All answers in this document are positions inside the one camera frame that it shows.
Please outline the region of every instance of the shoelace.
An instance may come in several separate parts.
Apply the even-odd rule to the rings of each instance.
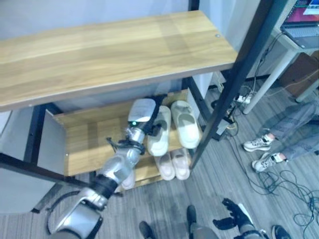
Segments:
[[[262,138],[258,138],[258,139],[254,140],[254,141],[251,141],[251,143],[252,143],[253,146],[260,146],[260,145],[262,145],[264,143],[264,141],[263,141]]]
[[[262,161],[261,162],[261,165],[264,167],[264,168],[268,168],[269,166],[273,165],[274,164],[274,161],[271,157],[268,157],[266,160]]]

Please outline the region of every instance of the laptop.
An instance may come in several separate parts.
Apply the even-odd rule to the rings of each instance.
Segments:
[[[319,48],[319,0],[298,0],[280,29],[304,49]]]

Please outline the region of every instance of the laptop screen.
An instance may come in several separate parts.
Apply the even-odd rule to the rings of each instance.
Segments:
[[[298,0],[285,23],[319,22],[319,0]]]

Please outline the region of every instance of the shoe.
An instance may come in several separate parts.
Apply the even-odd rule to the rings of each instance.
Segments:
[[[156,239],[153,230],[147,222],[140,222],[139,224],[140,232],[144,239]]]
[[[180,144],[185,148],[196,148],[200,141],[200,134],[197,120],[189,103],[175,101],[170,110]]]
[[[283,160],[280,158],[279,153],[274,153],[269,156],[269,153],[264,153],[259,160],[255,160],[251,163],[253,169],[260,173],[270,166],[274,166],[276,163],[280,163]]]
[[[190,226],[193,223],[196,223],[196,209],[195,209],[194,205],[189,205],[187,207],[186,216],[187,216],[187,222],[188,222],[189,238],[192,238],[192,232],[190,230],[191,229]]]
[[[273,226],[272,236],[273,239],[291,239],[289,233],[281,225]]]
[[[188,166],[188,154],[185,148],[173,150],[170,152],[171,160],[175,170],[176,178],[186,180],[190,176]]]
[[[161,177],[166,181],[172,180],[175,177],[175,169],[170,153],[166,153],[162,157],[154,157],[154,159]]]
[[[270,150],[270,145],[272,143],[272,139],[270,139],[267,135],[262,136],[261,138],[257,138],[254,141],[248,141],[243,144],[243,147],[248,152],[253,152],[255,150],[268,151]]]
[[[160,124],[159,132],[156,136],[148,136],[148,152],[152,156],[160,157],[167,153],[169,144],[171,113],[166,106],[159,107],[159,113],[153,125]]]
[[[136,181],[135,169],[131,172],[131,174],[121,183],[121,186],[124,190],[129,190],[134,188]]]

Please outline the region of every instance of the laptop keyboard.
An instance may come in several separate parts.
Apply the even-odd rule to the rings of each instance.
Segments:
[[[286,28],[286,31],[293,37],[318,36],[319,40],[319,26]]]

